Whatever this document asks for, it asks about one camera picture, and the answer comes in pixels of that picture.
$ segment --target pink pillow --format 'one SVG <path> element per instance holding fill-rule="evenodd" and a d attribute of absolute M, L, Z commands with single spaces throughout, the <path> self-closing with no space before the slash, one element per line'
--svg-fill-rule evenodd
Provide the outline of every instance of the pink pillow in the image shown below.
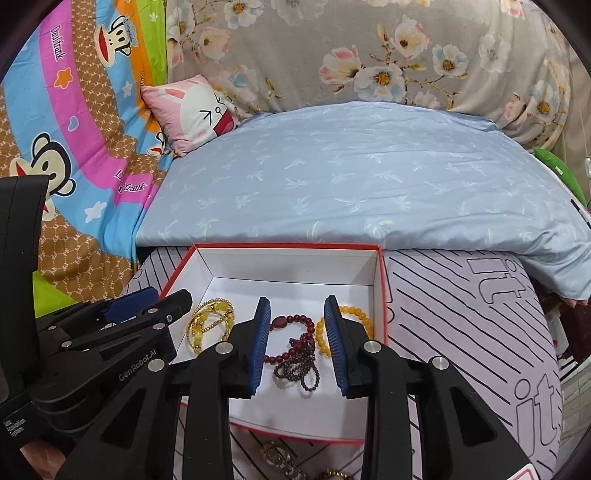
<path fill-rule="evenodd" d="M 179 157 L 236 127 L 233 105 L 201 75 L 141 93 Z"/>

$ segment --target bracelet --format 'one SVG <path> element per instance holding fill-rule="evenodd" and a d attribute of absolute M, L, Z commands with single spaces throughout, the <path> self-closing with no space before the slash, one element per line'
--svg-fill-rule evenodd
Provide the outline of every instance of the bracelet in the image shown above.
<path fill-rule="evenodd" d="M 290 323 L 305 324 L 307 326 L 307 332 L 302 333 L 300 335 L 299 340 L 291 339 L 291 340 L 294 340 L 294 343 L 293 343 L 293 345 L 291 345 L 291 348 L 287 352 L 283 352 L 281 355 L 277 355 L 277 356 L 265 355 L 265 363 L 266 364 L 271 364 L 271 365 L 274 365 L 276 363 L 280 364 L 283 360 L 288 360 L 290 357 L 294 356 L 296 354 L 296 352 L 300 352 L 304 348 L 304 344 L 308 340 L 313 339 L 313 334 L 314 334 L 314 330 L 315 330 L 314 321 L 310 317 L 307 317 L 306 315 L 294 315 L 294 316 L 289 315 L 287 317 L 282 315 L 280 317 L 276 317 L 273 319 L 273 321 L 269 325 L 269 331 L 272 332 L 275 329 L 281 330 L 281 329 L 287 327 L 287 325 Z"/>
<path fill-rule="evenodd" d="M 341 313 L 355 315 L 359 320 L 361 320 L 361 323 L 365 327 L 365 331 L 367 332 L 369 339 L 372 340 L 374 338 L 374 326 L 369 321 L 368 316 L 363 312 L 363 310 L 357 309 L 355 307 L 342 307 L 341 305 L 339 305 L 339 310 Z M 330 347 L 326 341 L 324 341 L 323 331 L 324 317 L 322 317 L 316 324 L 316 342 L 318 342 L 318 348 L 320 349 L 320 352 L 330 357 Z"/>
<path fill-rule="evenodd" d="M 260 452 L 269 465 L 279 469 L 290 480 L 309 480 L 310 477 L 293 464 L 289 452 L 282 446 L 278 446 L 275 442 L 265 443 L 261 446 Z M 330 478 L 349 478 L 349 475 L 328 469 L 318 480 L 328 480 Z"/>
<path fill-rule="evenodd" d="M 219 318 L 211 325 L 204 327 L 205 322 L 210 315 L 217 315 Z M 224 322 L 226 330 L 222 335 L 222 341 L 228 339 L 230 330 L 234 326 L 234 307 L 229 300 L 226 299 L 211 299 L 204 301 L 194 311 L 191 321 L 187 325 L 186 336 L 189 345 L 199 355 L 203 350 L 203 334 Z"/>
<path fill-rule="evenodd" d="M 269 331 L 283 329 L 290 323 L 303 323 L 307 331 L 300 335 L 299 339 L 290 338 L 291 348 L 281 355 L 265 355 L 265 363 L 277 364 L 273 374 L 277 378 L 300 382 L 302 388 L 307 392 L 313 392 L 320 384 L 320 372 L 316 367 L 316 344 L 314 343 L 314 321 L 306 315 L 280 316 L 273 319 L 269 325 Z M 306 375 L 313 371 L 316 377 L 314 385 L 306 385 Z"/>

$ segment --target yellow beaded bracelet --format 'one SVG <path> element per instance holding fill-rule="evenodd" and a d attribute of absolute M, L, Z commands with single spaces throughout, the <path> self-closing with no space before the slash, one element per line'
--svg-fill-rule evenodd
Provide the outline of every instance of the yellow beaded bracelet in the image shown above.
<path fill-rule="evenodd" d="M 368 316 L 363 312 L 363 310 L 355 308 L 355 307 L 346 307 L 339 305 L 339 310 L 341 313 L 349 313 L 351 315 L 355 315 L 361 323 L 365 327 L 365 331 L 368 334 L 370 340 L 374 339 L 374 326 L 369 321 Z M 328 343 L 324 340 L 324 317 L 322 317 L 319 322 L 316 324 L 316 342 L 318 343 L 318 348 L 320 352 L 325 354 L 326 356 L 330 356 L 330 348 Z"/>
<path fill-rule="evenodd" d="M 205 322 L 210 315 L 217 315 L 219 318 L 205 327 Z M 222 322 L 226 324 L 222 341 L 226 341 L 228 335 L 230 335 L 230 330 L 234 326 L 234 307 L 229 300 L 211 299 L 204 301 L 193 311 L 191 321 L 187 325 L 186 336 L 195 355 L 199 355 L 203 350 L 203 334 Z"/>

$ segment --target blue bedsheet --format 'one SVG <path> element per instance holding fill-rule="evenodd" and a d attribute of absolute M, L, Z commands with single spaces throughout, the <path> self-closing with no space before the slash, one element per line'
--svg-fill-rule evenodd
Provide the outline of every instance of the blue bedsheet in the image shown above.
<path fill-rule="evenodd" d="M 138 245 L 380 243 L 510 251 L 591 296 L 591 229 L 559 180 L 487 120 L 351 102 L 254 118 L 174 162 Z"/>

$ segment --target rainbow striped blanket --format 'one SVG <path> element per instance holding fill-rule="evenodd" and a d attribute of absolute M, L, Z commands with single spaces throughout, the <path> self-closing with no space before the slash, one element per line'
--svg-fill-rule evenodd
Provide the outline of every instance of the rainbow striped blanket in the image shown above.
<path fill-rule="evenodd" d="M 0 88 L 0 176 L 48 174 L 39 270 L 74 300 L 117 296 L 172 162 L 139 86 L 166 81 L 160 0 L 63 0 Z"/>

